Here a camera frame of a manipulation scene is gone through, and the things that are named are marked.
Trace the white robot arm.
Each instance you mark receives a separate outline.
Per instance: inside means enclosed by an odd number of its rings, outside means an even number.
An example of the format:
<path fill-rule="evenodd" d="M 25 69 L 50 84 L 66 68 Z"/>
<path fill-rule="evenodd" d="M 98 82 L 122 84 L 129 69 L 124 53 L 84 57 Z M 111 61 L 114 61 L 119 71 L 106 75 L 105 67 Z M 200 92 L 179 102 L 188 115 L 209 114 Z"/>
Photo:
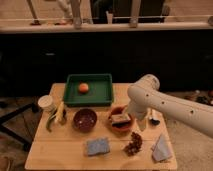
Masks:
<path fill-rule="evenodd" d="M 151 108 L 213 138 L 213 107 L 161 93 L 159 88 L 160 82 L 152 74 L 131 84 L 127 89 L 128 113 L 143 120 Z"/>

